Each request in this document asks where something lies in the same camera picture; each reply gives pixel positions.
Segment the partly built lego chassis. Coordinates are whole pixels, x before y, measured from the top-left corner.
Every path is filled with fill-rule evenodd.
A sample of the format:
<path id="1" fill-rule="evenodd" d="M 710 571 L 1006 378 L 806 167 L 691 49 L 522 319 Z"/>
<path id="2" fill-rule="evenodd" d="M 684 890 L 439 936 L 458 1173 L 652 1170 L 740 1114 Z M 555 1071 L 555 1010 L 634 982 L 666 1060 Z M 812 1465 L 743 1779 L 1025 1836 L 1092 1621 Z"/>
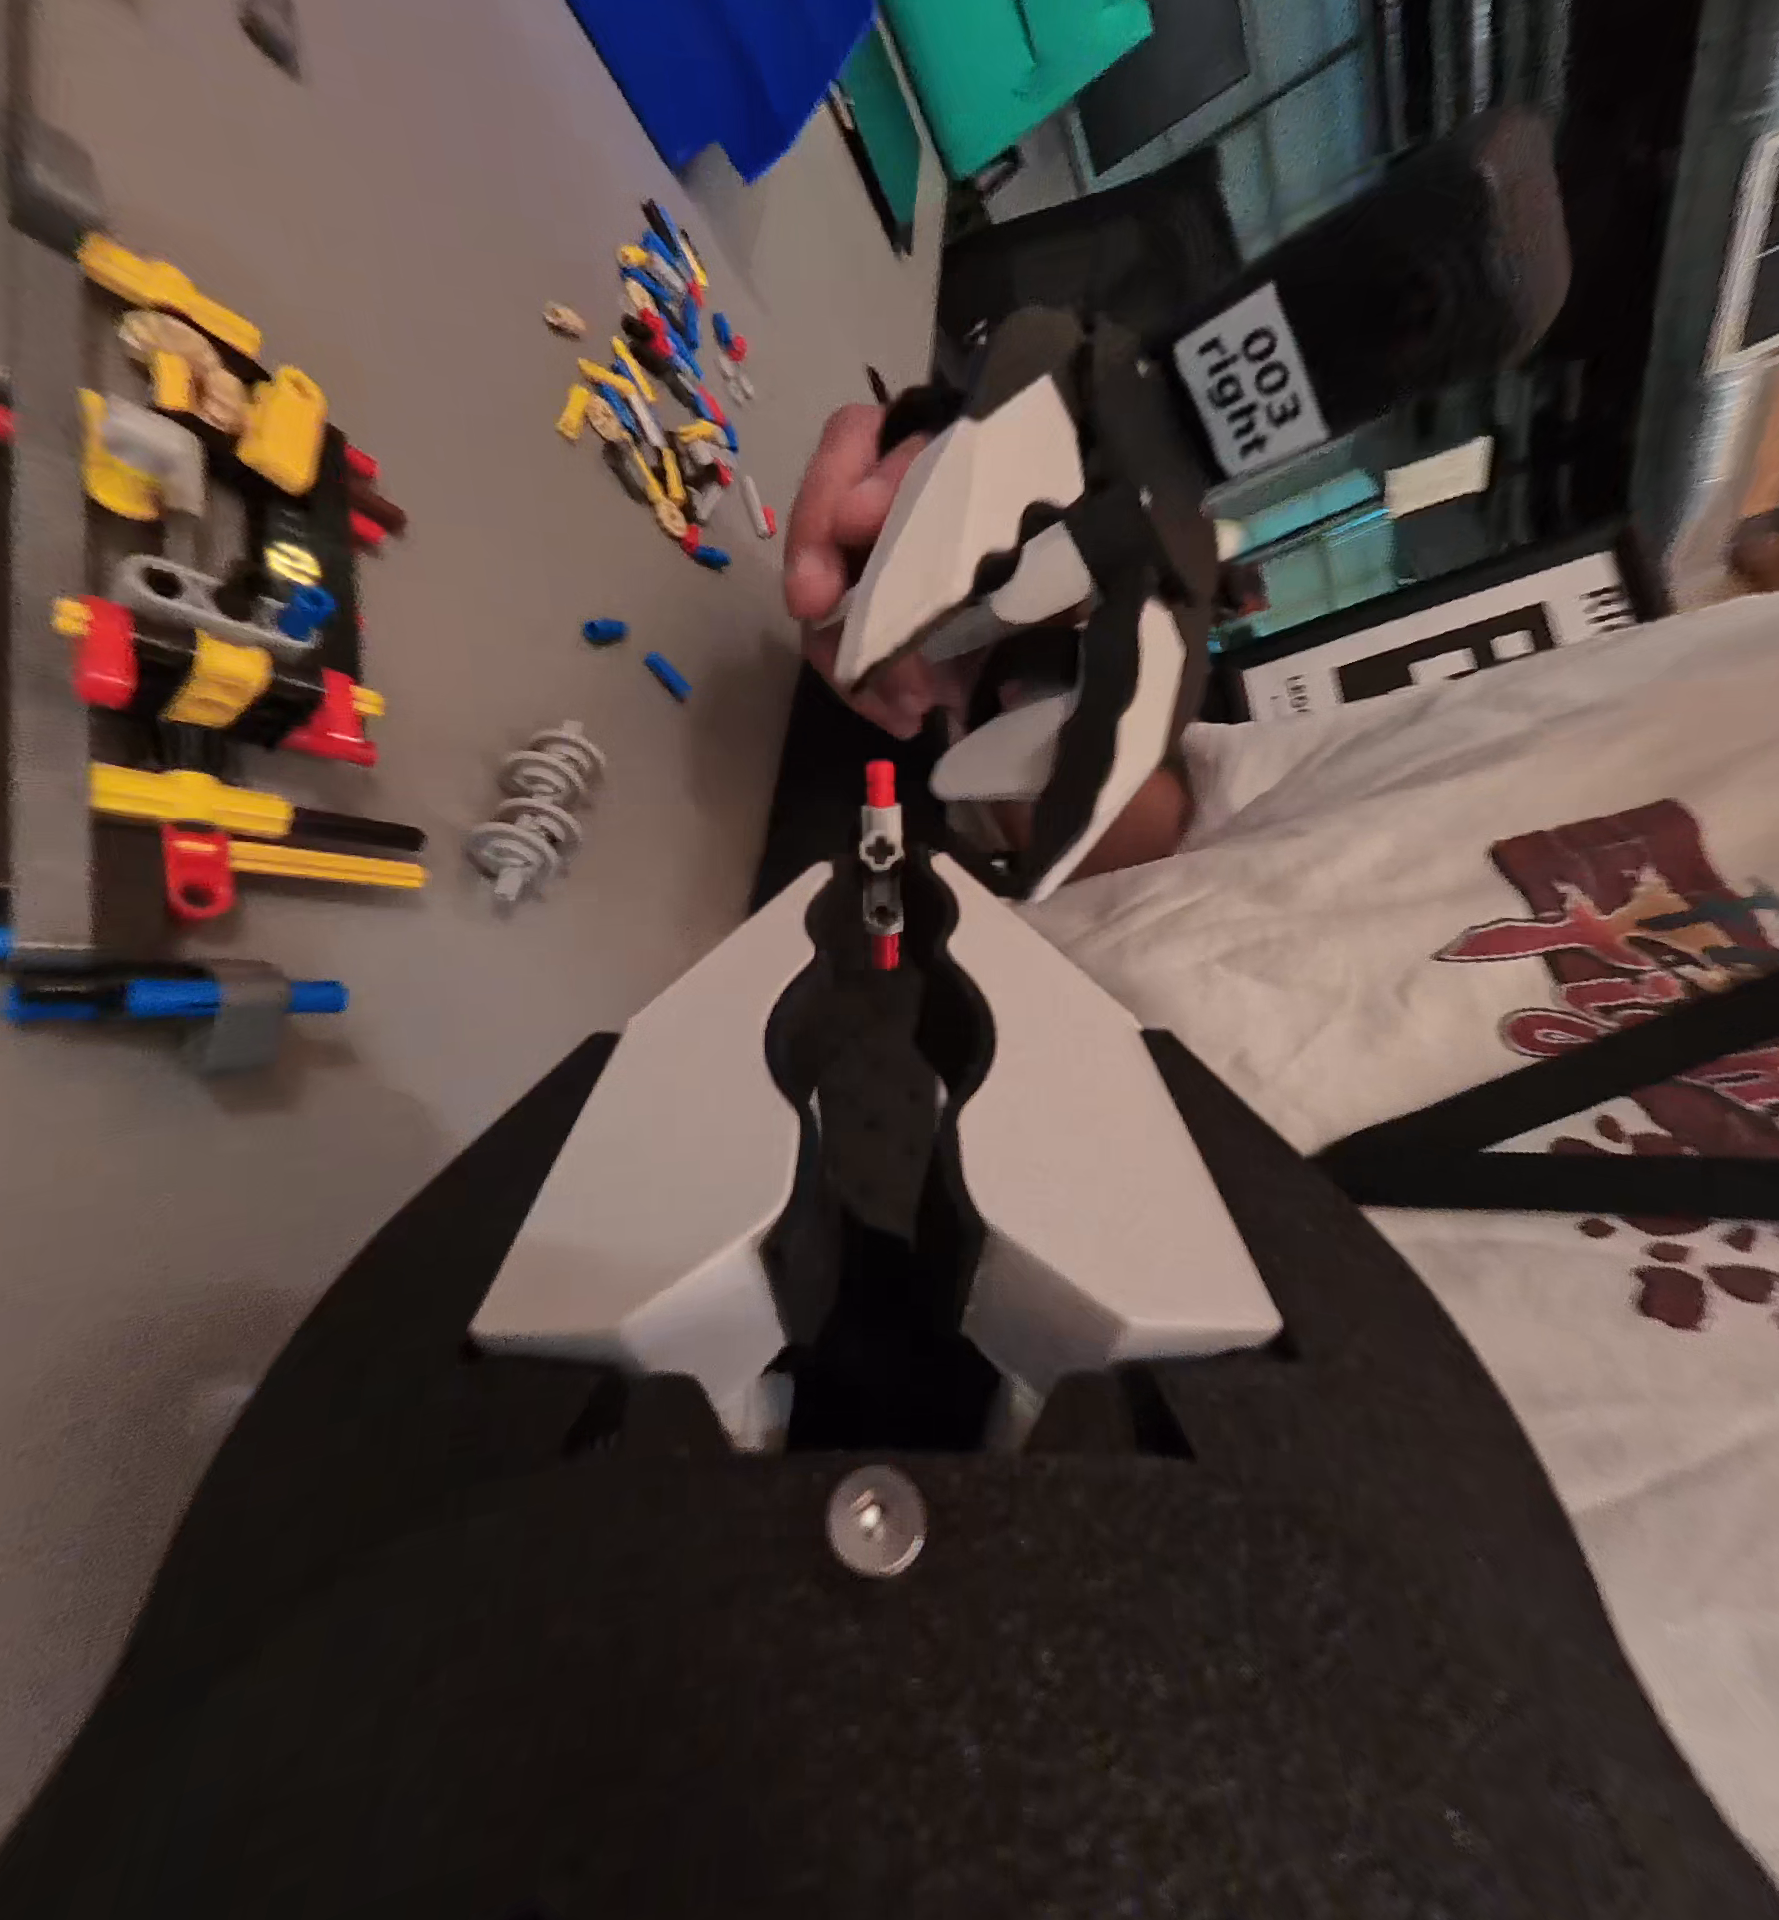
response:
<path id="1" fill-rule="evenodd" d="M 321 383 L 127 244 L 0 5 L 0 964 L 175 945 L 239 886 L 411 896 L 419 827 L 288 801 L 363 774 L 360 564 L 403 535 Z"/>

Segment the white printed shirt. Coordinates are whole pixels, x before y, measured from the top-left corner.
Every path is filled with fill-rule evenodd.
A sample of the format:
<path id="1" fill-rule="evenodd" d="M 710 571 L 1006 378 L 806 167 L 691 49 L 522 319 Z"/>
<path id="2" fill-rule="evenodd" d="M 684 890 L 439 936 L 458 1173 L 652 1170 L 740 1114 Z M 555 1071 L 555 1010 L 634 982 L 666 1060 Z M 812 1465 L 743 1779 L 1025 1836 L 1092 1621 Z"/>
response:
<path id="1" fill-rule="evenodd" d="M 1177 851 L 1033 923 L 1317 1149 L 1779 967 L 1779 591 L 1183 744 Z M 1500 1384 L 1779 1884 L 1779 1225 L 1372 1213 Z"/>

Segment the grey lego axle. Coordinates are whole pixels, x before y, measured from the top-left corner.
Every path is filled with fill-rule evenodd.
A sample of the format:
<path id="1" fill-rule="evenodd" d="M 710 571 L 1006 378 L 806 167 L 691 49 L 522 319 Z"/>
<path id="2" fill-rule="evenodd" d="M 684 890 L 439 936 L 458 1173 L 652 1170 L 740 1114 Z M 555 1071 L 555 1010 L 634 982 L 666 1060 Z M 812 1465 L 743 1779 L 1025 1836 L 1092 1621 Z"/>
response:
<path id="1" fill-rule="evenodd" d="M 477 823 L 474 823 L 474 826 L 472 826 L 472 827 L 464 833 L 464 838 L 462 838 L 462 857 L 464 857 L 464 858 L 466 858 L 466 853 L 464 853 L 464 841 L 466 841 L 466 835 L 470 835 L 474 827 L 478 827 L 482 823 L 496 823 L 496 805 L 511 799 L 507 794 L 504 794 L 504 792 L 500 792 L 500 784 L 498 784 L 498 768 L 496 768 L 496 803 L 493 803 L 493 808 L 492 808 L 492 810 L 488 810 L 488 813 L 486 813 L 482 821 L 477 821 Z M 601 774 L 601 778 L 589 778 L 589 774 L 588 774 L 588 781 L 589 781 L 589 792 L 588 792 L 588 797 L 567 805 L 567 808 L 570 808 L 570 810 L 576 810 L 576 815 L 583 821 L 583 827 L 586 827 L 586 815 L 588 815 L 588 810 L 589 810 L 589 803 L 595 801 L 595 797 L 598 797 L 598 794 L 599 794 L 599 788 L 601 788 L 605 774 Z M 542 890 L 542 888 L 543 888 L 549 881 L 553 881 L 553 877 L 555 877 L 555 876 L 559 876 L 564 869 L 567 869 L 567 865 L 570 865 L 570 862 L 573 862 L 573 857 L 576 857 L 576 853 L 577 853 L 583 847 L 586 847 L 586 839 L 583 839 L 577 847 L 576 847 L 576 845 L 570 845 L 570 847 L 555 849 L 555 869 L 553 869 L 552 874 L 546 874 L 546 876 L 542 876 L 542 874 L 540 874 L 540 876 L 529 877 L 529 881 L 528 881 L 522 888 L 515 888 L 515 876 L 507 876 L 507 877 L 504 877 L 500 884 L 496 884 L 493 877 L 486 877 L 486 876 L 482 876 L 482 874 L 478 874 L 478 876 L 482 876 L 482 877 L 486 877 L 486 881 L 492 884 L 492 897 L 493 897 L 493 900 L 496 900 L 500 908 L 515 908 L 519 900 L 528 900 L 528 897 L 531 897 L 531 896 L 535 896 L 536 890 Z"/>

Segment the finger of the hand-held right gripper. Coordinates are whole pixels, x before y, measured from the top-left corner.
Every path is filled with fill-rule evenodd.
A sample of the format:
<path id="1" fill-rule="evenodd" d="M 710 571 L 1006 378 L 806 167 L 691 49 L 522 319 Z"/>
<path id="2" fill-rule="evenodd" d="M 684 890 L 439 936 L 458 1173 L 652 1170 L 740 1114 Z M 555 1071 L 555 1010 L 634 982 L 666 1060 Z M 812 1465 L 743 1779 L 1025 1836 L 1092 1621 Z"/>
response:
<path id="1" fill-rule="evenodd" d="M 936 763 L 945 805 L 1028 810 L 1018 841 L 988 849 L 961 833 L 951 853 L 996 897 L 1044 902 L 1137 805 L 1189 725 L 1192 643 L 1160 596 L 1104 596 L 1063 643 L 1073 678 L 994 709 Z"/>
<path id="2" fill-rule="evenodd" d="M 1092 483 L 1057 373 L 980 400 L 907 468 L 847 608 L 831 680 L 855 692 L 907 654 L 961 659 L 1044 632 L 1075 644 L 1096 606 Z"/>

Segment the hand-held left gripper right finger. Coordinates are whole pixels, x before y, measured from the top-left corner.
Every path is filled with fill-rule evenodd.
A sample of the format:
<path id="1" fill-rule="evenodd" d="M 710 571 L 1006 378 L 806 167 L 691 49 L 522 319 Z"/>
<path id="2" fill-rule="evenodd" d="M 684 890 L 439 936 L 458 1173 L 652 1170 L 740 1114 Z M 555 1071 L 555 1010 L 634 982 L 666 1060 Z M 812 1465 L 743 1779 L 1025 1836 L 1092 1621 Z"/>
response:
<path id="1" fill-rule="evenodd" d="M 1018 1450 L 1053 1391 L 1285 1327 L 1142 1022 L 959 858 L 906 902 L 935 1086 L 921 1229 L 945 1309 L 996 1374 L 988 1437 Z"/>

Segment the small black blue lego assembly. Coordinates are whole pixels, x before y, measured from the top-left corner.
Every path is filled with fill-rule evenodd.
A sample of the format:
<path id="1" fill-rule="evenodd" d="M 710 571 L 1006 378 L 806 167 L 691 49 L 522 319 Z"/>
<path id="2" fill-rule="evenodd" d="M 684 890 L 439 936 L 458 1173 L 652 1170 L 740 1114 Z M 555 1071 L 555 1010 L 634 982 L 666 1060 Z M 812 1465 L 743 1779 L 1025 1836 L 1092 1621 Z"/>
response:
<path id="1" fill-rule="evenodd" d="M 186 1060 L 206 1075 L 270 1068 L 293 1021 L 347 1009 L 339 979 L 235 961 L 17 971 L 0 993 L 0 1017 L 17 1030 L 173 1030 Z"/>

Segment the blue plastic bin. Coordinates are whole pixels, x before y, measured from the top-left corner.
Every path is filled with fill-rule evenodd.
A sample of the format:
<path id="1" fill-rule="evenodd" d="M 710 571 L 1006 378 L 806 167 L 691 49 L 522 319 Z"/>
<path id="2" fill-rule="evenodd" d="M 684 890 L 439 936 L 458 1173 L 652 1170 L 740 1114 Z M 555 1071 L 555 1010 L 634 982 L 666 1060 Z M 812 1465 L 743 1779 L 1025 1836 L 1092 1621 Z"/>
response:
<path id="1" fill-rule="evenodd" d="M 755 183 L 820 110 L 874 2 L 570 2 L 663 162 L 720 150 Z"/>

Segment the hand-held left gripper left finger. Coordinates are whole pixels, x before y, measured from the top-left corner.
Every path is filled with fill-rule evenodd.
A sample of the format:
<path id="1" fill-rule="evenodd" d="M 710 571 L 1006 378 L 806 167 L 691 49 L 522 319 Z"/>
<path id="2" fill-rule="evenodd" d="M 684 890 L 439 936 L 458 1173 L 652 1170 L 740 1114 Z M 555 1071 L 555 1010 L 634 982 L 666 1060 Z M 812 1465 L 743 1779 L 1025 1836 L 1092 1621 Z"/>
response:
<path id="1" fill-rule="evenodd" d="M 820 1181 L 820 900 L 847 900 L 831 862 L 626 1025 L 470 1323 L 482 1354 L 681 1376 L 731 1445 L 779 1445 L 777 1364 L 827 1309 L 790 1273 Z"/>

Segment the pile of colourful lego pieces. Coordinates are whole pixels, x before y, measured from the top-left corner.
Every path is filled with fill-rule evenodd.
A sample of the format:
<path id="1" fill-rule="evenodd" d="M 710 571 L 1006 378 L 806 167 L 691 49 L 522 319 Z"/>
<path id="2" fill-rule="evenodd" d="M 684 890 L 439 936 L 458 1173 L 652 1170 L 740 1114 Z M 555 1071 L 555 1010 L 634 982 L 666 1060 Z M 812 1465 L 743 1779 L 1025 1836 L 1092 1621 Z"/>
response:
<path id="1" fill-rule="evenodd" d="M 663 542 L 722 576 L 731 502 L 758 544 L 777 539 L 779 520 L 743 466 L 736 428 L 736 412 L 755 401 L 749 347 L 710 294 L 710 268 L 684 221 L 648 198 L 637 233 L 613 248 L 607 325 L 566 300 L 543 300 L 540 319 L 573 361 L 555 438 L 588 444 Z"/>

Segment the person's right hand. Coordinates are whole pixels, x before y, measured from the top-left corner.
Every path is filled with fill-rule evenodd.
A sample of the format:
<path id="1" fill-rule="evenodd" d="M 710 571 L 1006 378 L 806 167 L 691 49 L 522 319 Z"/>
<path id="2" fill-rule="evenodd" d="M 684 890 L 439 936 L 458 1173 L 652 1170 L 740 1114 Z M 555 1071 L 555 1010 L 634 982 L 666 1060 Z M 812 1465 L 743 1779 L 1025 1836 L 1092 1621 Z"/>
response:
<path id="1" fill-rule="evenodd" d="M 805 661 L 872 727 L 907 742 L 924 731 L 931 711 L 961 708 L 959 665 L 907 654 L 850 691 L 836 678 L 836 613 L 868 564 L 907 468 L 931 441 L 909 432 L 880 449 L 883 422 L 886 407 L 847 401 L 820 425 L 784 529 L 783 600 L 799 622 Z"/>

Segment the person's right forearm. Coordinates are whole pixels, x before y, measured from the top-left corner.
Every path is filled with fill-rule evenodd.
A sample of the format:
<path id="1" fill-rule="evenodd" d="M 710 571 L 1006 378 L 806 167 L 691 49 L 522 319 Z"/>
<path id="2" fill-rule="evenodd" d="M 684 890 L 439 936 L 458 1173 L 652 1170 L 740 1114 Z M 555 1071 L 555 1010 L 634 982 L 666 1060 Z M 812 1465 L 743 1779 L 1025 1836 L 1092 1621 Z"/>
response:
<path id="1" fill-rule="evenodd" d="M 1133 870 L 1174 857 L 1189 838 L 1193 801 L 1183 758 L 1156 768 L 1121 813 L 1071 869 L 1071 881 Z"/>

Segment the teal plastic crate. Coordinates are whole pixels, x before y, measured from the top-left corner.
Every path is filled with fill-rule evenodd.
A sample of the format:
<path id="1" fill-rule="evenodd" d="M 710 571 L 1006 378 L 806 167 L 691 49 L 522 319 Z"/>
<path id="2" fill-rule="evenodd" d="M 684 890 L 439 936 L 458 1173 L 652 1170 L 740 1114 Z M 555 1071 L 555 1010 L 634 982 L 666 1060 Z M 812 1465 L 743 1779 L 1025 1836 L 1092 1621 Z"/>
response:
<path id="1" fill-rule="evenodd" d="M 1152 33 L 1145 2 L 879 2 L 951 183 L 1055 118 Z"/>

